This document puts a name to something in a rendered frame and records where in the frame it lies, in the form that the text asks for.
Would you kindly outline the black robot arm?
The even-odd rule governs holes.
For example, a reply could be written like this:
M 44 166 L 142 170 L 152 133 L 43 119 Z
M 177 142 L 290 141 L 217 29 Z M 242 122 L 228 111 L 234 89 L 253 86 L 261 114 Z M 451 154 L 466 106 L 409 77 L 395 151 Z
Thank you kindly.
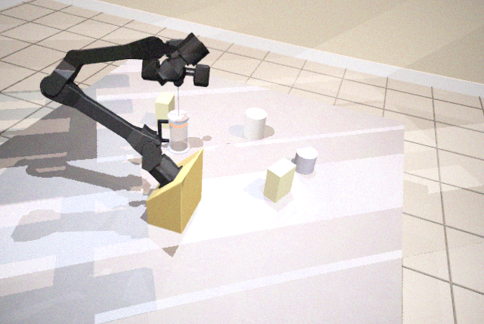
M 99 48 L 73 49 L 40 82 L 41 93 L 53 101 L 76 108 L 102 126 L 123 137 L 140 155 L 141 168 L 151 174 L 159 183 L 159 188 L 175 180 L 182 169 L 162 151 L 162 140 L 157 131 L 149 126 L 133 126 L 122 117 L 100 105 L 87 96 L 74 83 L 83 65 L 98 64 L 126 59 L 157 60 L 163 55 L 166 59 L 153 78 L 164 86 L 168 81 L 179 81 L 185 74 L 184 67 L 193 67 L 209 54 L 208 48 L 194 33 L 186 39 L 170 39 L 165 43 L 156 36 L 149 36 L 125 45 Z

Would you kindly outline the white cylinder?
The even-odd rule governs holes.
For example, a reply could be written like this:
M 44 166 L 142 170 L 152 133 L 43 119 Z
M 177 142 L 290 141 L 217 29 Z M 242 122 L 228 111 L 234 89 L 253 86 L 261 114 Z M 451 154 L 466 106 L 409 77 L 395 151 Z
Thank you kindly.
M 246 110 L 244 120 L 244 136 L 250 140 L 260 140 L 264 136 L 267 113 L 260 108 L 252 107 Z
M 318 152 L 312 147 L 298 147 L 294 160 L 294 164 L 296 165 L 295 171 L 303 175 L 312 173 L 315 167 L 317 156 Z

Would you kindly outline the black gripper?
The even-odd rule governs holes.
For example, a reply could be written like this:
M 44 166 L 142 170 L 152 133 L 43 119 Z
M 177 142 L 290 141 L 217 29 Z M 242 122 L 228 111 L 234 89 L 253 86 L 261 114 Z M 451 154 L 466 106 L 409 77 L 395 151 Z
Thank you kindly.
M 157 82 L 153 75 L 160 68 L 160 60 L 142 60 L 141 77 L 143 80 Z M 184 67 L 184 76 L 176 82 L 169 81 L 171 83 L 184 83 L 186 76 L 193 76 L 194 86 L 207 87 L 209 85 L 209 73 L 210 66 L 204 64 L 197 64 L 196 68 Z M 190 72 L 194 73 L 190 73 Z

